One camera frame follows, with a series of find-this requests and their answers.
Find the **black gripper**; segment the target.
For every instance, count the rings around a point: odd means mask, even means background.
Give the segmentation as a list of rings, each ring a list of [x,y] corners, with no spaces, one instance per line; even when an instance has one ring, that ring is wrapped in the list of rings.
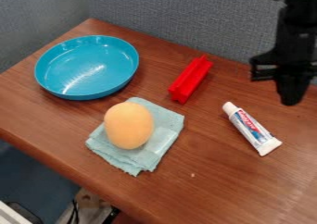
[[[248,60],[251,80],[266,81],[278,71],[299,74],[306,70],[317,76],[317,34],[295,33],[275,36],[274,48]],[[281,75],[275,78],[275,89],[283,106],[295,106],[303,99],[310,83],[309,75]]]

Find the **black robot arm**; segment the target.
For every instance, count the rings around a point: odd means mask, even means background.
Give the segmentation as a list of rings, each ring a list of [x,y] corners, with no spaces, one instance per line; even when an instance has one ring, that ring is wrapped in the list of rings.
[[[251,80],[273,80],[281,104],[294,106],[317,77],[317,0],[283,1],[275,45],[269,52],[253,56],[248,63]]]

